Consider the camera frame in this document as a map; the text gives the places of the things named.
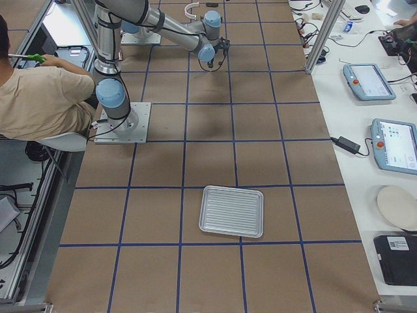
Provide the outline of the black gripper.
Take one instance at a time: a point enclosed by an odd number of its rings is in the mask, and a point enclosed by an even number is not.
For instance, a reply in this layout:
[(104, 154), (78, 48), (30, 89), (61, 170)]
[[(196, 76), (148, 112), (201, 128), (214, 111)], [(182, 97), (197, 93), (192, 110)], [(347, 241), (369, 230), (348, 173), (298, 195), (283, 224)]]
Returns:
[(217, 51), (228, 52), (230, 47), (230, 41), (226, 38), (220, 37), (219, 43), (217, 44)]

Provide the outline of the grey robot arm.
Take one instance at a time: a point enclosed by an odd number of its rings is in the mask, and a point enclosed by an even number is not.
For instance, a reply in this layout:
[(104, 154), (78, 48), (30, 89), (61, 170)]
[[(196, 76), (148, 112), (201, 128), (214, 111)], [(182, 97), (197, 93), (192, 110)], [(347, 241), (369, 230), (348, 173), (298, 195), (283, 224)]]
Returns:
[(143, 28), (182, 46), (199, 62), (213, 66), (219, 50), (228, 54), (230, 41), (221, 37), (222, 18), (215, 10), (202, 20), (183, 24), (148, 1), (96, 1), (97, 59), (94, 62), (96, 96), (107, 115), (110, 131), (117, 136), (129, 134), (139, 117), (132, 109), (128, 91), (121, 78), (119, 52), (122, 23)]

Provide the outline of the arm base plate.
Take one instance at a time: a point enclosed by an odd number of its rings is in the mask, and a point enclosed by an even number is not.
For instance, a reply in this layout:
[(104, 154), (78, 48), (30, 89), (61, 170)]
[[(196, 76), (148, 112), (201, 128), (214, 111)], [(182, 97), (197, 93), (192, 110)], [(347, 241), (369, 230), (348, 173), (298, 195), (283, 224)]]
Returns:
[(99, 123), (96, 136), (93, 138), (96, 144), (130, 144), (145, 143), (151, 115), (150, 102), (132, 102), (130, 115), (127, 120), (117, 128), (120, 122), (108, 119), (104, 109), (100, 119), (107, 119), (105, 123)]
[(159, 45), (161, 36), (153, 32), (139, 31), (137, 33), (124, 32), (121, 37), (123, 46), (150, 46)]

